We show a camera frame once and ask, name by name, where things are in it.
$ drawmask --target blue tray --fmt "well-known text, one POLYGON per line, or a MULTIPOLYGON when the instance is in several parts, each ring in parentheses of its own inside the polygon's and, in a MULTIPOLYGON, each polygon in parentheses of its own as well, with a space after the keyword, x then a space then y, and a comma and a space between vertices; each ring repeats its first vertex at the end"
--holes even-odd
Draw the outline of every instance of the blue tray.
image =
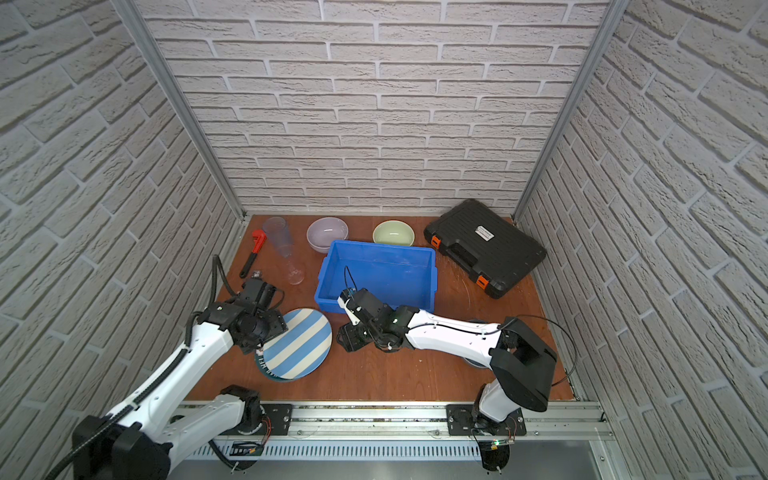
POLYGON ((345 266, 352 272, 357 288, 367 289, 393 309, 408 305, 434 312, 437 268, 433 249, 334 241, 320 268, 315 292, 315 301, 323 312, 344 313, 336 300, 346 288, 345 266))

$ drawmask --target white brick wallpaper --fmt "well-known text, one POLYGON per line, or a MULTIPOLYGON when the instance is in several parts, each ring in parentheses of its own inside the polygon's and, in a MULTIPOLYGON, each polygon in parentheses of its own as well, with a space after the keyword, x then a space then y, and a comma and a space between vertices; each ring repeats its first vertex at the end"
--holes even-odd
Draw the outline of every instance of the white brick wallpaper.
POLYGON ((179 341, 235 217, 110 2, 0 3, 0 478, 179 341))
POLYGON ((245 208, 423 214, 512 212, 605 7, 137 3, 245 208))
POLYGON ((768 478, 766 25, 633 0, 521 218, 638 478, 768 478))

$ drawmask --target brown wooden tabletop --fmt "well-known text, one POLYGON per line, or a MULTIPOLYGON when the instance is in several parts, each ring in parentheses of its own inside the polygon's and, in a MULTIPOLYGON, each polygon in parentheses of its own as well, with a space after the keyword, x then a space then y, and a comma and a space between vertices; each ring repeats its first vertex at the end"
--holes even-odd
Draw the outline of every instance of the brown wooden tabletop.
MULTIPOLYGON (((240 269, 253 249, 251 232, 260 229, 269 215, 254 216, 227 275, 232 287, 240 290, 240 269)), ((280 269, 282 257, 267 241, 261 249, 252 270, 262 270, 265 281, 285 290, 286 298, 280 306, 285 314, 290 310, 317 308, 314 296, 317 276, 325 257, 317 253, 306 241, 306 229, 318 216, 285 216, 293 235, 294 256, 304 263, 306 275, 297 286, 289 285, 280 269)), ((349 240, 372 241, 374 227, 384 220, 406 222, 416 234, 416 247, 428 247, 424 227, 434 217, 339 217, 349 226, 349 240)), ((519 314, 541 315, 541 303, 531 276, 525 277, 515 288, 499 300, 491 299, 452 260, 437 254, 438 289, 435 296, 435 315, 459 320, 483 319, 500 323, 506 316, 519 314)), ((220 293, 219 300, 228 297, 220 293)), ((347 353, 336 344, 336 331, 349 321, 339 313, 326 314, 333 328, 334 341, 323 363, 312 373, 293 382, 274 382, 256 366, 253 354, 244 355, 233 347, 222 356, 192 389, 189 400, 210 400, 229 385, 240 385, 261 392, 265 400, 382 400, 382 401, 460 401, 475 400, 480 387, 494 379, 488 369, 475 369, 464 360, 448 353, 432 350, 403 349, 385 354, 373 346, 347 353)), ((525 319, 525 322, 546 343, 554 347, 554 340, 545 321, 525 319)), ((564 375, 558 362, 555 379, 564 375)), ((573 392, 567 382, 552 388, 550 399, 571 400, 573 392)))

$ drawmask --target black mounting plate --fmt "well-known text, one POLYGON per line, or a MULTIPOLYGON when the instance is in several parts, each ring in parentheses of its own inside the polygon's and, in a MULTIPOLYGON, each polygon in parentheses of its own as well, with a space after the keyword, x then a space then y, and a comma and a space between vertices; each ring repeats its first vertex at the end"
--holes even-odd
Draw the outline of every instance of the black mounting plate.
MULTIPOLYGON (((445 406, 445 417, 448 419, 448 434, 451 436, 471 436, 475 423, 472 421, 471 403, 451 403, 445 406)), ((489 435, 510 435, 522 437, 527 430, 525 428, 525 418, 523 418, 522 409, 517 409, 507 415, 503 423, 491 425, 482 429, 489 435)), ((474 431, 476 435, 480 433, 478 429, 474 431)))
MULTIPOLYGON (((272 423, 272 433, 270 436, 285 436, 288 435, 288 427, 290 427, 290 416, 293 412, 293 406, 290 403, 262 403, 261 407, 264 409, 266 416, 270 418, 272 423)), ((264 424, 259 425, 259 428, 250 433, 250 435, 264 435, 266 434, 266 426, 264 424)), ((225 432, 221 432, 220 435, 242 435, 236 429, 229 429, 225 432)))

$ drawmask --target striped plate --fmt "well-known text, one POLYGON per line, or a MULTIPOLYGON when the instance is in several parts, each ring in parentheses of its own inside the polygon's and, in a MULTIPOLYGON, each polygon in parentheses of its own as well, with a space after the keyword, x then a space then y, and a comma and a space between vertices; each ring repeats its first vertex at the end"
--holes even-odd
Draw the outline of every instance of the striped plate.
POLYGON ((331 325, 319 311, 300 308, 283 318, 288 331, 264 346, 261 363, 268 377, 295 380, 316 369, 331 349, 331 325))

